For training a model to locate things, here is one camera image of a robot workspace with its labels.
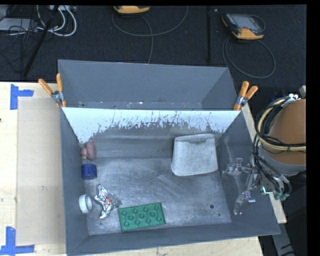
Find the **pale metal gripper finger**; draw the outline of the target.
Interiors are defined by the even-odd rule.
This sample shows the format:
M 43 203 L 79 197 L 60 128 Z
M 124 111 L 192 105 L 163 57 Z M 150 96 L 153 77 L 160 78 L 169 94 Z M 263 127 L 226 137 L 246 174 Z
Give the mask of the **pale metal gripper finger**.
M 239 176 L 241 173 L 244 173 L 247 166 L 243 165 L 243 160 L 244 159 L 241 157 L 237 157 L 235 160 L 232 160 L 226 165 L 222 174 L 228 176 Z
M 252 197 L 252 193 L 249 190 L 241 192 L 234 203 L 233 213 L 234 215 L 241 215 L 242 209 L 248 204 L 254 204 L 256 200 Z

